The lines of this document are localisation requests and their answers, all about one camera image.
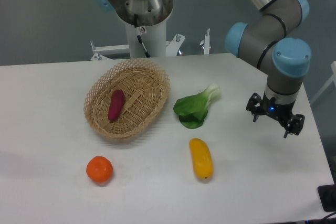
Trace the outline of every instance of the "white metal frame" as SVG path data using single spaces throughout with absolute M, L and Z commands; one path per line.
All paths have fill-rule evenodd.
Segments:
M 333 72 L 333 75 L 325 82 L 325 84 L 320 88 L 320 90 L 313 96 L 313 98 L 310 100 L 310 105 L 316 103 L 316 101 L 321 98 L 325 94 L 325 91 L 327 88 L 334 83 L 334 87 L 336 87 L 336 61 L 334 61 L 331 64 L 331 69 Z

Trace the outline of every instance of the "white table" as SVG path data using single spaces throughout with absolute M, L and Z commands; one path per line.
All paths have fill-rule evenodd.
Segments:
M 83 102 L 116 61 L 0 67 L 0 223 L 267 223 L 322 218 L 317 187 L 333 180 L 306 92 L 299 136 L 245 110 L 266 76 L 230 54 L 155 58 L 170 76 L 162 113 L 130 144 L 108 144 L 87 124 Z M 184 128 L 176 99 L 212 83 L 222 98 L 205 124 Z M 213 179 L 192 170 L 188 142 L 209 146 Z M 105 187 L 86 175 L 97 155 L 114 166 Z

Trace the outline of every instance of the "gray floor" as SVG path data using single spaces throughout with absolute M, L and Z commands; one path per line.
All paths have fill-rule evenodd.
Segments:
M 308 1 L 310 16 L 290 37 L 311 46 L 312 66 L 304 82 L 311 98 L 332 75 L 330 64 L 336 60 L 336 0 Z M 96 46 L 127 43 L 116 15 L 103 13 L 93 0 L 0 0 L 0 10 L 0 66 L 86 61 L 92 56 L 90 40 Z M 181 33 L 185 54 L 200 54 L 198 44 L 209 27 L 212 52 L 226 52 L 224 38 L 231 26 L 259 17 L 250 0 L 174 0 L 167 39 Z M 335 100 L 331 90 L 313 107 L 328 157 L 336 156 Z

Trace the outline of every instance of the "toy fruit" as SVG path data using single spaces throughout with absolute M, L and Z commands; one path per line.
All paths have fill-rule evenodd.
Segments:
M 193 138 L 189 141 L 189 147 L 196 176 L 199 179 L 209 179 L 214 172 L 214 166 L 208 146 L 201 139 Z
M 105 157 L 97 156 L 88 163 L 86 173 L 94 182 L 104 183 L 111 178 L 113 166 Z
M 125 103 L 125 95 L 121 90 L 115 90 L 111 96 L 111 104 L 109 107 L 108 118 L 110 121 L 115 121 L 120 115 L 121 109 Z

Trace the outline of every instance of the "bolt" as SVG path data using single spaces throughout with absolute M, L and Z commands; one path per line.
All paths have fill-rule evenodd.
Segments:
M 180 42 L 181 38 L 182 38 L 181 34 L 176 34 L 176 42 Z

